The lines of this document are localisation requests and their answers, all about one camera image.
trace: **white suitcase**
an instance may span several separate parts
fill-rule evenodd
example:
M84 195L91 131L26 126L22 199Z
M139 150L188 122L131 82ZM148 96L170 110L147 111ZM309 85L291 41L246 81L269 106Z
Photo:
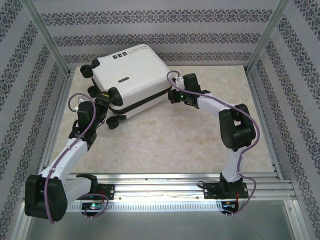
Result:
M88 88L91 97L105 91L114 99L106 120L110 129L168 99L166 93L171 89L167 81L169 68L145 44L99 57L91 65L83 65L80 71L85 78L92 79L93 86Z

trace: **metal floor panel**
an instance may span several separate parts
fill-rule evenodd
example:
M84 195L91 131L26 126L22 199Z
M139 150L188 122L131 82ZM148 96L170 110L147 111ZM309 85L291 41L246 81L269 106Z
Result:
M60 222L33 218L28 240L292 240L295 239L283 201L252 201L235 217L219 211L106 212L85 219L67 212Z

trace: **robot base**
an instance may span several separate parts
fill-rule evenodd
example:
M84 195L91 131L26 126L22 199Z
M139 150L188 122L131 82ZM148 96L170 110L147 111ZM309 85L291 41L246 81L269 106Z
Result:
M221 173L219 182L204 182L200 187L203 189L204 199L235 199L237 194L239 199L249 197L247 185L242 178L227 182Z
M107 198L110 200L113 200L115 197L115 185L114 184L98 184L97 186L97 193L101 193L107 196ZM81 204L81 213L82 215L85 215L85 210L90 210L91 206L93 204L99 205L102 200L102 197L100 196L87 196L87 197L83 197L82 200L91 200L90 202L82 202ZM96 210L101 210L103 209L103 205L101 205L101 207L99 206L95 206ZM96 215L98 212L87 212L86 215L88 217L94 216Z

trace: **wire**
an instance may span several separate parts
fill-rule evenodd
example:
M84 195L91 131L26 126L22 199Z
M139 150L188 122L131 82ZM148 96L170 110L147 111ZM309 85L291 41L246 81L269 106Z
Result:
M88 215L86 215L88 209L84 210L83 215L85 218L89 217L90 219L94 219L96 217L99 217L101 214L103 214L107 210L107 207L109 205L109 198L105 194L101 194L101 193L88 193L88 194L82 195L81 197L79 197L79 199L84 198L84 197L91 197L91 196L98 196L98 197L102 197L102 199L106 199L106 205L96 215L88 216Z
M200 96L200 97L205 97L205 98L208 98L208 99L212 99L212 100L215 100L216 102L228 107L228 108L231 108L231 109L234 109L236 111L238 111L239 113L242 113L243 115L245 115L248 119L250 119L250 121L253 123L255 129L256 129L256 140L255 142L248 146L246 149L244 149L241 153L240 153L240 156L239 156L239 159L238 159L238 162L237 162L237 166L236 166L236 171L238 172L238 174L243 178L243 179L247 179L247 180L251 180L253 182L253 189L252 189L252 192L250 194L250 196L248 197L248 199L245 201L245 203L241 206L241 208L231 214L232 216L233 215L237 215L238 213L240 213L245 207L246 205L248 204L248 202L250 201L250 199L252 198L252 196L254 195L255 191L256 191L256 187L257 187L257 182L256 180L254 180L252 177L249 177L249 176L244 176L241 172L240 172L240 163L241 163L241 160L242 160L242 157L243 155L245 154L245 152L249 151L250 149L252 149L254 146L256 146L260 140L260 130L259 130L259 126L257 124L257 122L248 114L246 113L245 111L235 107L235 106L232 106L214 96L209 96L209 95L205 95L205 94L201 94L201 93L197 93L197 92L194 92L194 91L188 91L188 90L185 90L185 89L182 89L180 87L178 87L177 85L175 85L170 79L169 79L169 74L171 73L176 73L178 74L178 77L180 76L180 73L176 70L171 70L169 71L167 74L166 74L166 80L176 89L178 89L179 91L181 92L184 92L184 93L187 93L187 94L193 94L193 95L197 95L197 96Z
M59 164L59 162L61 161L61 159L66 155L66 153L72 149L72 147L86 134L86 132L91 128L92 124L94 123L95 121L95 118L96 118L96 106L95 106L95 103L94 101L89 97L87 96L86 94L84 93L76 93L76 94L73 94L69 101L68 101L68 107L69 109L72 111L72 112L75 112L74 109L71 108L70 106L70 102L71 100L75 97L75 96L84 96L86 97L87 99L90 100L90 102L92 103L92 106L93 106L93 117L91 119L91 122L89 123L89 125L86 127L86 129L80 134L80 136L73 142L71 143L71 145L69 147L67 147L63 152L62 154L58 157L58 159L55 161L55 163L53 164L52 168L50 169L49 173L48 173L48 176L46 177L45 179L45 183L44 183L44 205L45 205L45 211L46 211L46 214L47 214L47 217L50 221L51 224L54 224L55 221L52 219L52 216L51 216L51 213L50 213L50 208L49 208L49 201L48 201L48 183L49 183L49 180L50 180L50 177L51 175L55 172L56 170L56 167L57 165Z
M204 184L205 184L204 181L198 181L198 187L199 187L199 188L205 189Z
M235 197L236 197L235 205L238 205L239 204L239 192L236 192Z
M99 194L106 195L105 192L102 191L102 190L100 190ZM105 201L105 198L103 197L103 198L102 198L102 201L100 202L100 204L102 204L104 201Z

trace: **black bracket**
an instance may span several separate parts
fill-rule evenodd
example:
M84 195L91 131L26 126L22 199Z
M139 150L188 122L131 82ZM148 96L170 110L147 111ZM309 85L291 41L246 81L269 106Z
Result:
M87 143L88 150L97 138L97 128L107 116L107 111L110 105L110 98L107 92L99 92L94 100L95 119L89 130L82 136L82 140ZM88 127L94 115L94 107L90 101L83 101L78 106L78 120L73 123L72 131L69 134L69 139L78 138L83 131Z
M237 195L239 199L249 197L247 184L242 178L235 182L227 182L220 174L219 182L199 182L198 186L203 189L204 199L235 199Z
M104 194L108 197L109 200L113 200L115 197L115 185L114 184L101 184L99 183L96 190L97 194ZM81 200L92 200L92 201L101 201L101 196L86 196L82 197Z
M183 75L183 84L184 89L190 92L199 93L199 94L209 94L208 90L201 90L200 85L198 84L198 79L196 74L189 73ZM193 106L195 108L198 107L198 95L177 91L176 89L172 89L168 92L168 99L172 104L184 102L184 104Z

